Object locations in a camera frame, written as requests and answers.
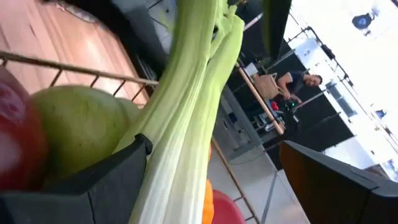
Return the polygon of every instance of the black panel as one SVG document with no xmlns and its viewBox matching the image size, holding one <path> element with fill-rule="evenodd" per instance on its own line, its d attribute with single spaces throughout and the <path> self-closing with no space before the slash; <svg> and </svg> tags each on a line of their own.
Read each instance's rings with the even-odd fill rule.
<svg viewBox="0 0 398 224">
<path fill-rule="evenodd" d="M 236 100 L 239 102 L 242 108 L 245 109 L 253 103 L 258 102 L 239 72 L 234 72 L 231 74 L 227 81 L 227 85 L 234 93 Z"/>
<path fill-rule="evenodd" d="M 335 114 L 288 136 L 287 139 L 322 152 L 351 137 L 353 137 L 353 133 L 347 128 L 338 114 Z"/>
<path fill-rule="evenodd" d="M 310 223 L 398 223 L 397 183 L 289 141 L 280 160 Z"/>
<path fill-rule="evenodd" d="M 292 0 L 263 0 L 262 39 L 272 59 L 279 57 Z"/>
<path fill-rule="evenodd" d="M 0 223 L 127 223 L 151 151 L 138 134 L 127 148 L 41 192 L 0 192 Z"/>
</svg>

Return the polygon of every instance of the metal rod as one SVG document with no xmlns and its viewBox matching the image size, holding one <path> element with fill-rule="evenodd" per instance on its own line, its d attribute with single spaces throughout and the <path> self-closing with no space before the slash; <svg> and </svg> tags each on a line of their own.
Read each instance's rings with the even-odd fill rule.
<svg viewBox="0 0 398 224">
<path fill-rule="evenodd" d="M 260 127 L 256 128 L 256 131 L 263 129 L 265 126 L 266 126 L 266 124 L 261 125 Z"/>
<path fill-rule="evenodd" d="M 292 13 L 290 13 L 290 11 L 289 11 L 289 15 L 292 17 L 292 19 L 294 20 L 294 22 L 296 22 L 296 24 L 297 24 L 298 26 L 300 26 L 299 22 L 297 22 L 296 18 L 292 15 Z"/>
<path fill-rule="evenodd" d="M 257 21 L 259 21 L 262 17 L 262 13 L 260 13 L 258 16 L 256 16 L 254 19 L 252 19 L 252 21 L 250 21 L 249 23 L 247 23 L 244 27 L 243 27 L 243 32 L 246 31 L 248 28 L 250 28 L 251 26 L 253 26 Z"/>
<path fill-rule="evenodd" d="M 153 18 L 152 16 L 150 17 L 154 22 L 156 22 L 157 24 L 161 25 L 162 27 L 167 29 L 167 26 L 163 23 L 161 23 L 160 21 L 158 21 L 157 19 Z"/>
<path fill-rule="evenodd" d="M 269 111 L 269 108 L 267 107 L 266 103 L 264 102 L 260 94 L 257 92 L 256 88 L 254 87 L 253 83 L 250 81 L 249 77 L 246 75 L 246 72 L 242 69 L 242 67 L 239 66 L 238 63 L 236 64 L 236 66 L 238 67 L 239 73 L 241 74 L 242 78 L 244 79 L 246 84 L 248 84 L 248 87 L 256 97 L 257 101 L 260 103 L 262 109 L 264 110 L 268 118 L 272 121 L 272 124 L 274 124 L 276 131 L 282 135 L 284 133 L 284 130 L 275 120 L 274 115 L 272 115 L 272 113 Z"/>
<path fill-rule="evenodd" d="M 272 61 L 272 58 L 270 58 L 270 57 L 266 57 L 266 58 L 262 59 L 259 63 L 257 63 L 255 65 L 256 69 L 260 69 L 261 67 L 269 64 L 271 61 Z"/>
<path fill-rule="evenodd" d="M 55 75 L 54 79 L 51 81 L 50 83 L 50 87 L 54 86 L 57 82 L 57 80 L 60 78 L 61 73 L 62 73 L 62 69 L 58 70 L 57 74 Z"/>
<path fill-rule="evenodd" d="M 238 6 L 238 5 L 240 5 L 240 4 L 244 4 L 244 3 L 246 3 L 247 2 L 247 0 L 238 0 L 238 1 L 236 1 L 236 3 L 234 4 L 235 6 Z"/>
<path fill-rule="evenodd" d="M 250 219 L 252 219 L 252 218 L 254 218 L 254 217 L 249 217 L 249 218 L 247 218 L 247 219 L 245 219 L 244 221 L 249 221 Z"/>
<path fill-rule="evenodd" d="M 142 87 L 138 90 L 138 92 L 134 95 L 134 97 L 131 99 L 131 101 L 134 101 L 137 96 L 140 94 L 140 92 L 146 87 L 146 85 L 142 85 Z"/>
<path fill-rule="evenodd" d="M 226 167 L 226 170 L 228 171 L 229 176 L 231 177 L 231 179 L 234 182 L 236 188 L 238 189 L 239 193 L 241 194 L 244 202 L 248 206 L 249 211 L 252 213 L 252 217 L 254 218 L 254 220 L 256 221 L 257 224 L 260 224 L 260 219 L 257 217 L 257 215 L 256 215 L 256 213 L 255 213 L 255 211 L 253 209 L 253 206 L 247 200 L 246 195 L 244 194 L 241 186 L 239 185 L 238 180 L 235 177 L 235 174 L 232 172 L 227 160 L 225 159 L 224 154 L 221 152 L 221 149 L 220 149 L 218 143 L 216 142 L 216 140 L 214 139 L 214 137 L 211 138 L 211 143 L 212 143 L 214 149 L 216 150 L 217 154 L 219 155 L 221 161 L 223 162 L 224 166 Z"/>
<path fill-rule="evenodd" d="M 241 200 L 242 198 L 243 198 L 243 197 L 240 196 L 240 197 L 238 197 L 237 199 L 235 199 L 234 202 L 236 202 L 236 201 L 238 201 L 238 200 Z"/>
<path fill-rule="evenodd" d="M 287 44 L 290 43 L 290 41 L 296 39 L 298 36 L 300 36 L 302 33 L 304 33 L 305 31 L 310 30 L 309 27 L 306 27 L 304 29 L 302 29 L 298 34 L 296 34 L 294 37 L 292 37 L 291 39 L 289 38 L 289 41 L 287 41 Z"/>
<path fill-rule="evenodd" d="M 155 7 L 157 4 L 161 3 L 163 0 L 158 0 L 157 2 L 153 3 L 151 6 L 148 7 L 148 10 L 152 9 Z"/>
<path fill-rule="evenodd" d="M 154 80 L 147 80 L 144 78 L 129 77 L 129 76 L 117 75 L 117 74 L 113 74 L 113 73 L 109 73 L 109 72 L 102 72 L 99 70 L 93 70 L 93 69 L 89 69 L 89 68 L 76 67 L 73 65 L 69 65 L 69 64 L 65 64 L 65 63 L 58 63 L 58 62 L 54 62 L 54 61 L 50 61 L 50 60 L 26 57 L 26 56 L 19 55 L 19 54 L 5 52 L 3 50 L 0 50 L 0 57 L 3 58 L 4 60 L 10 60 L 10 61 L 15 61 L 15 62 L 20 62 L 20 63 L 29 63 L 29 64 L 33 64 L 33 65 L 40 65 L 43 67 L 57 68 L 57 69 L 62 69 L 64 71 L 84 73 L 87 75 L 99 75 L 101 77 L 106 77 L 106 78 L 111 78 L 111 79 L 116 79 L 116 80 L 127 80 L 130 82 L 147 84 L 147 85 L 158 85 L 159 84 L 159 82 L 154 81 Z"/>
<path fill-rule="evenodd" d="M 280 59 L 278 59 L 276 62 L 274 62 L 270 67 L 266 68 L 267 72 L 274 68 L 275 66 L 277 66 L 279 63 L 283 62 L 285 59 L 287 59 L 288 57 L 290 57 L 291 55 L 293 55 L 295 52 L 295 49 L 290 50 L 289 52 L 287 52 L 286 54 L 284 54 L 283 56 L 281 56 Z"/>
<path fill-rule="evenodd" d="M 236 93 L 237 91 L 239 91 L 240 89 L 242 89 L 245 85 L 246 85 L 246 83 L 242 83 L 242 85 L 240 85 L 240 86 L 238 86 L 237 88 L 235 88 L 232 92 Z"/>
<path fill-rule="evenodd" d="M 118 93 L 118 91 L 123 87 L 123 85 L 126 83 L 125 80 L 123 80 L 123 82 L 119 85 L 119 87 L 115 90 L 115 92 L 113 93 L 113 96 L 116 96 L 116 94 Z"/>
<path fill-rule="evenodd" d="M 322 90 L 320 93 L 318 93 L 318 94 L 316 94 L 315 96 L 313 96 L 313 97 L 309 98 L 308 100 L 304 101 L 302 104 L 297 105 L 295 108 L 293 108 L 293 111 L 296 112 L 297 109 L 303 107 L 303 106 L 306 105 L 307 103 L 309 103 L 309 102 L 315 100 L 316 98 L 322 96 L 324 92 L 328 91 L 331 87 L 337 85 L 337 83 L 334 83 L 333 85 L 328 86 L 326 89 Z"/>
<path fill-rule="evenodd" d="M 95 79 L 91 82 L 90 87 L 93 87 L 97 80 L 100 78 L 99 75 L 95 76 Z"/>
</svg>

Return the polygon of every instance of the red fruit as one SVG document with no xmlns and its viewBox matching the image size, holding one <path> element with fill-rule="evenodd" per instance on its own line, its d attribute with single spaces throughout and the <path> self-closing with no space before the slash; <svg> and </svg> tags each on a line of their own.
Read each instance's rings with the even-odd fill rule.
<svg viewBox="0 0 398 224">
<path fill-rule="evenodd" d="M 276 104 L 275 101 L 273 101 L 273 102 L 271 103 L 271 107 L 272 107 L 273 110 L 279 110 L 278 104 Z"/>
<path fill-rule="evenodd" d="M 36 190 L 43 182 L 47 143 L 24 87 L 0 66 L 0 190 Z"/>
</svg>

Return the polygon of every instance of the black object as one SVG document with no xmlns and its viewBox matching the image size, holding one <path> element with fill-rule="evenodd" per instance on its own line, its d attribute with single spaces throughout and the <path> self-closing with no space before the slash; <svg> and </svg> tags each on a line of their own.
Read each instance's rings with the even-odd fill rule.
<svg viewBox="0 0 398 224">
<path fill-rule="evenodd" d="M 262 40 L 273 60 L 279 56 L 291 5 L 292 0 L 262 1 Z"/>
<path fill-rule="evenodd" d="M 2 192 L 0 223 L 127 223 L 151 152 L 138 134 L 127 148 L 42 192 Z"/>
<path fill-rule="evenodd" d="M 288 99 L 283 101 L 283 108 L 286 112 L 292 111 L 296 106 L 296 102 L 294 100 Z"/>
<path fill-rule="evenodd" d="M 228 114 L 229 119 L 231 120 L 231 122 L 234 124 L 238 121 L 238 118 L 236 117 L 236 115 L 233 112 L 230 112 Z"/>
<path fill-rule="evenodd" d="M 330 60 L 333 60 L 336 58 L 336 55 L 334 55 L 334 53 L 330 50 L 330 48 L 328 46 L 326 46 L 326 44 L 322 44 L 321 49 L 324 51 L 324 53 L 328 56 L 328 58 Z"/>
<path fill-rule="evenodd" d="M 398 184 L 285 141 L 280 161 L 310 223 L 398 223 Z"/>
<path fill-rule="evenodd" d="M 359 30 L 363 30 L 369 27 L 372 23 L 373 19 L 369 13 L 365 15 L 355 16 L 352 20 L 353 25 L 355 28 Z"/>
</svg>

